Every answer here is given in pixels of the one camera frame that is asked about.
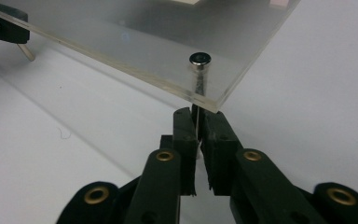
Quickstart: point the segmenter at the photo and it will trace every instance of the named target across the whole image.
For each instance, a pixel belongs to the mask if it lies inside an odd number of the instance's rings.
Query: metal pin
[[[21,51],[25,54],[25,56],[28,58],[28,60],[30,62],[32,62],[34,60],[34,55],[33,53],[27,48],[27,46],[23,45],[23,44],[18,44],[17,46],[19,46],[19,48],[21,49]]]
[[[194,53],[190,56],[191,68],[195,74],[195,93],[204,96],[206,89],[206,80],[207,80],[207,72],[210,62],[212,60],[211,56],[204,52]],[[193,117],[195,126],[196,126],[196,134],[199,139],[200,136],[200,126],[201,124],[201,113],[202,108],[199,106],[193,105]]]

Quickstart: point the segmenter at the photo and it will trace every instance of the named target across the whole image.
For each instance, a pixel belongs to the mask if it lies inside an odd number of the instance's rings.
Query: pin head
[[[205,70],[211,62],[211,56],[204,52],[197,52],[190,56],[192,67],[197,71]]]

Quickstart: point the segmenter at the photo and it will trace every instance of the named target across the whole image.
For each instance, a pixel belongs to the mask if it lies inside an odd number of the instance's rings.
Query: white surface
[[[188,106],[38,36],[28,46],[33,63],[0,42],[0,223],[54,223],[84,185],[122,186]],[[294,184],[358,191],[358,1],[303,0],[222,111]],[[197,180],[181,223],[232,223],[201,161]]]

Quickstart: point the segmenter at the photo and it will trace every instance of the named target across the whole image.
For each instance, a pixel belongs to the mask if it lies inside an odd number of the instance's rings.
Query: clear acrylic sheet
[[[299,0],[0,0],[0,17],[216,112]],[[200,73],[189,57],[212,57]]]

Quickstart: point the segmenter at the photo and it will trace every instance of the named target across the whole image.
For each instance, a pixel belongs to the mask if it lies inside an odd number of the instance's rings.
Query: screw hole
[[[173,154],[169,151],[162,151],[157,154],[157,159],[159,161],[170,161],[173,159]]]
[[[261,156],[255,151],[247,151],[243,153],[243,157],[248,161],[260,161]]]
[[[356,199],[345,189],[331,188],[327,190],[327,194],[336,203],[343,205],[356,204]]]
[[[109,190],[104,187],[95,187],[87,191],[84,196],[84,201],[88,204],[96,204],[105,201],[105,199],[109,196]]]

